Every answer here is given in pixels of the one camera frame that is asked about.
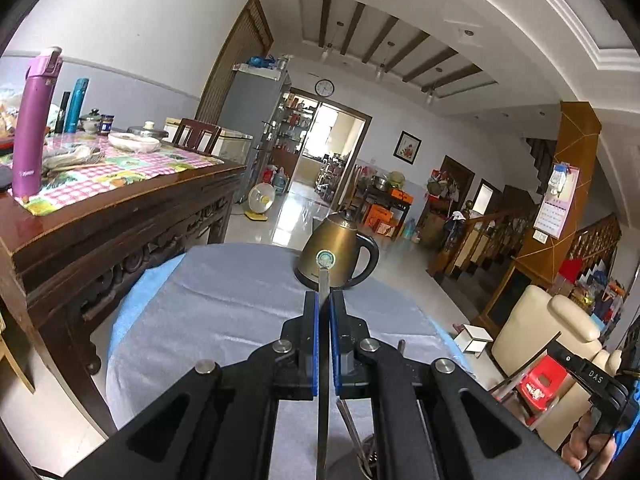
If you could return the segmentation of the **person's right hand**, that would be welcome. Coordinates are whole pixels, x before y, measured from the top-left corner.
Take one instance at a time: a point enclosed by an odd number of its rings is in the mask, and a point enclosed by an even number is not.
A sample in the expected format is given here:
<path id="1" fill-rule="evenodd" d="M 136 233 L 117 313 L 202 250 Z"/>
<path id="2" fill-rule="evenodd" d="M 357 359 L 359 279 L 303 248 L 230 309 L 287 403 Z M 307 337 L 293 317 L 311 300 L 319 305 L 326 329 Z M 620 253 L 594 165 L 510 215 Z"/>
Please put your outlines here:
<path id="1" fill-rule="evenodd" d="M 612 462 L 616 443 L 606 434 L 592 434 L 592 428 L 592 414 L 587 412 L 579 419 L 577 426 L 570 434 L 570 440 L 563 445 L 561 458 L 567 466 L 578 471 L 588 462 L 589 456 L 596 454 L 597 458 L 591 464 L 585 479 L 600 479 Z"/>

